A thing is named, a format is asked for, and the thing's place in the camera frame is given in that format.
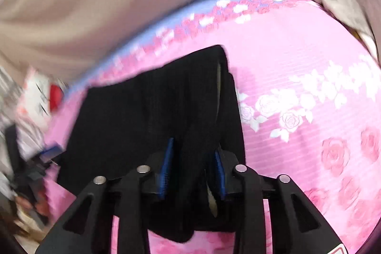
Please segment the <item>red object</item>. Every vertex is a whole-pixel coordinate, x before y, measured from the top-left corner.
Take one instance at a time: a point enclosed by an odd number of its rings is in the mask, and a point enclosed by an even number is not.
[[[49,109],[50,112],[55,112],[60,105],[62,98],[64,97],[64,92],[58,85],[50,86],[50,101],[49,101]]]

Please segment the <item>rose pattern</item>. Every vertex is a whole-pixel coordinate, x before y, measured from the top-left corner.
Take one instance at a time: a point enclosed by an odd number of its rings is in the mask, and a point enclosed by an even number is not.
[[[272,234],[271,234],[271,219],[270,212],[267,211],[264,214],[265,227],[266,227],[266,247],[271,247],[272,245]]]
[[[250,123],[251,118],[254,116],[254,109],[245,103],[240,103],[241,121],[243,123]]]
[[[295,110],[289,110],[281,114],[279,125],[289,132],[294,132],[303,123],[303,118]]]
[[[348,209],[359,197],[360,192],[361,188],[353,177],[344,177],[338,195],[339,205],[342,206],[344,210]]]
[[[206,234],[206,239],[209,243],[219,244],[219,248],[230,248],[234,245],[234,234],[233,233],[223,233],[223,232],[208,232]]]
[[[202,249],[197,249],[193,252],[187,252],[186,254],[208,254],[208,252]]]
[[[361,132],[361,151],[373,163],[380,154],[380,131],[376,127],[367,127]]]
[[[282,112],[290,110],[299,104],[299,98],[294,89],[274,89],[271,91],[277,95]]]
[[[279,112],[279,100],[274,95],[262,95],[258,98],[255,109],[269,118]]]
[[[155,254],[179,254],[180,249],[176,247],[174,242],[169,240],[163,240],[160,242],[159,246],[156,248]]]
[[[301,94],[300,105],[306,110],[312,110],[316,105],[314,96],[312,94]]]
[[[321,162],[323,167],[330,170],[333,176],[342,174],[347,166],[350,152],[346,140],[341,138],[329,138],[323,141],[323,151],[321,152]]]
[[[351,217],[348,220],[348,226],[362,227],[368,225],[371,218],[372,203],[368,200],[359,199],[353,208]]]
[[[328,191],[323,189],[310,189],[305,191],[304,194],[309,198],[309,200],[311,200],[321,214],[325,214],[328,211]]]

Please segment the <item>black fabric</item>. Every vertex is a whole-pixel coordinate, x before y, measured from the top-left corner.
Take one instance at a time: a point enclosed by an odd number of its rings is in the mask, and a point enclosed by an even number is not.
[[[77,195],[97,175],[121,177],[151,153],[164,151],[170,137],[180,166],[179,208],[192,201],[219,145],[245,163],[234,80],[221,46],[90,89],[60,159],[58,183]],[[207,204],[206,191],[201,192]]]

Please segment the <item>pink blanket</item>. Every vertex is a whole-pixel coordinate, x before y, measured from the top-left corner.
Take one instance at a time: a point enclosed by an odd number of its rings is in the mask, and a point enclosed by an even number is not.
[[[290,175],[355,253],[381,215],[381,71],[363,46],[310,0],[220,0],[209,14],[160,30],[153,42],[116,57],[91,84],[122,81],[223,45],[236,82],[247,164],[262,175]],[[77,92],[61,107],[47,143],[65,146],[84,95]],[[57,217],[73,197],[47,182]],[[208,232],[186,244],[149,238],[153,254],[232,253],[234,242],[233,234]]]

